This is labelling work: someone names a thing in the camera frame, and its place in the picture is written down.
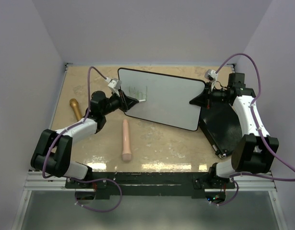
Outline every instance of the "wooden table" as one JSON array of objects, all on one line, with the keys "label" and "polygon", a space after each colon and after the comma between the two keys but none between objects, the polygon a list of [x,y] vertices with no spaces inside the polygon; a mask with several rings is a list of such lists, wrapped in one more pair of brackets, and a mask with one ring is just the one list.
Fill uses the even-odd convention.
[{"label": "wooden table", "polygon": [[[118,78],[122,66],[97,66],[110,78]],[[87,105],[88,66],[70,66],[62,87],[52,129],[56,130],[76,122],[69,106],[69,100],[76,98],[84,114]],[[126,66],[151,72],[171,74],[181,77],[205,80],[204,73],[217,67],[190,66]],[[227,84],[230,67],[223,67],[218,80]],[[102,90],[110,97],[107,83],[92,70],[91,93]],[[132,161],[123,162],[122,121],[128,119]],[[120,110],[106,116],[107,123],[97,134],[76,143],[72,148],[71,159],[86,164],[95,172],[206,172],[215,162],[221,160],[200,129],[195,132],[169,127],[137,118],[127,117]]]}]

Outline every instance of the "brown wooden handle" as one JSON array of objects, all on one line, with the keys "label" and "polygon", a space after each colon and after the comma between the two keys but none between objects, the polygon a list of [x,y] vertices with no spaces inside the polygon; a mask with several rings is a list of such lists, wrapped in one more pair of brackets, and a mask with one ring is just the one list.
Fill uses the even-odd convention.
[{"label": "brown wooden handle", "polygon": [[82,114],[80,112],[78,101],[75,98],[70,99],[70,106],[75,113],[77,121],[79,121],[82,118]]}]

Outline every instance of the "gray wall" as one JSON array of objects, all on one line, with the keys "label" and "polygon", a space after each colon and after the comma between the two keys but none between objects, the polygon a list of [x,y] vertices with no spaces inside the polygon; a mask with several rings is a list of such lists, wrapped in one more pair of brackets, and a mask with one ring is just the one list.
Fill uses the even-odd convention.
[{"label": "gray wall", "polygon": [[33,2],[64,61],[219,64],[246,48],[271,0]]},{"label": "gray wall", "polygon": [[0,230],[10,229],[63,63],[31,0],[0,0]]},{"label": "gray wall", "polygon": [[[245,53],[254,58],[261,74],[262,94],[257,104],[265,127],[279,139],[278,155],[295,166],[295,0],[273,0]],[[246,74],[248,86],[257,89],[251,63],[242,57],[236,67]],[[278,161],[272,172],[278,177],[295,177]],[[295,230],[295,182],[276,182],[276,186],[289,229]]]}]

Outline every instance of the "white board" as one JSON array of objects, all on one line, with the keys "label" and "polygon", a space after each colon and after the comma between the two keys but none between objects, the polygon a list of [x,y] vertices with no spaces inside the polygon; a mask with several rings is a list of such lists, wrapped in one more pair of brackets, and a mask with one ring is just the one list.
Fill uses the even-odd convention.
[{"label": "white board", "polygon": [[118,70],[118,77],[127,96],[146,99],[126,115],[191,131],[198,129],[201,108],[189,101],[203,92],[203,81],[125,68]]}]

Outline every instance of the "black metal bracket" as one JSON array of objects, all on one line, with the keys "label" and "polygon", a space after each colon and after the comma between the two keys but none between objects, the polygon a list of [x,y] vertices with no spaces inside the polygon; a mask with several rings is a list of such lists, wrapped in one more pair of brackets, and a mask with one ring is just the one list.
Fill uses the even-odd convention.
[{"label": "black metal bracket", "polygon": [[[219,178],[210,179],[208,172],[93,172],[92,179],[107,178],[114,180],[122,189],[123,196],[190,196],[205,198],[204,189],[220,189],[224,181]],[[95,199],[109,199],[118,196],[119,190],[113,183],[99,181]],[[226,188],[234,188],[227,183]],[[65,188],[93,188],[93,185],[75,181],[66,182]]]}]

